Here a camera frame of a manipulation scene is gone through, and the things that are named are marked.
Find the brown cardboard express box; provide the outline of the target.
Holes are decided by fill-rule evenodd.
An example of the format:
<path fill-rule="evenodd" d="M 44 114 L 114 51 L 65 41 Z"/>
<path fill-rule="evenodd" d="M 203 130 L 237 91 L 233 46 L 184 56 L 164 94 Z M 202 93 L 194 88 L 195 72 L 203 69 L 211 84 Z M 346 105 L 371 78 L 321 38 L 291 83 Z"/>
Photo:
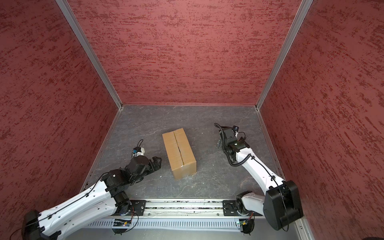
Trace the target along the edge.
<path fill-rule="evenodd" d="M 163 140 L 170 166 L 176 180 L 194 175 L 197 161 L 183 128 L 164 133 Z"/>

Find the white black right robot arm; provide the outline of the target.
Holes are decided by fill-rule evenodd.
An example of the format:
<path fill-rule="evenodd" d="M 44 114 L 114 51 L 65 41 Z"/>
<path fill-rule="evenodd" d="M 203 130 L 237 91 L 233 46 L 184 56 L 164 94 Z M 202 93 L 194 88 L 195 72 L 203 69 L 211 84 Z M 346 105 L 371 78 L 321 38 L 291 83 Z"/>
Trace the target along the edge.
<path fill-rule="evenodd" d="M 250 234 L 254 217 L 264 216 L 274 230 L 288 231 L 291 223 L 304 216 L 299 188 L 293 181 L 285 181 L 267 167 L 246 142 L 246 136 L 238 137 L 237 126 L 219 129 L 218 148 L 232 167 L 244 167 L 262 190 L 262 195 L 245 191 L 236 196 L 230 211 L 246 217 L 241 221 L 241 231 Z"/>

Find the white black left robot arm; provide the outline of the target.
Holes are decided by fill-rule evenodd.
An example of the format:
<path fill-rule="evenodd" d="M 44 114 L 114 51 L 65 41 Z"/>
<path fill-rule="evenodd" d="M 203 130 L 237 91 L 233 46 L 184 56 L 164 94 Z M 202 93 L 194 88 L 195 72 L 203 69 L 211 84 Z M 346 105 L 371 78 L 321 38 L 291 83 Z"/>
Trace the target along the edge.
<path fill-rule="evenodd" d="M 22 238 L 24 240 L 63 240 L 88 224 L 112 215 L 136 213 L 126 194 L 128 187 L 141 182 L 145 176 L 161 169 L 162 159 L 145 156 L 133 157 L 125 168 L 111 170 L 98 181 L 69 200 L 24 216 Z"/>

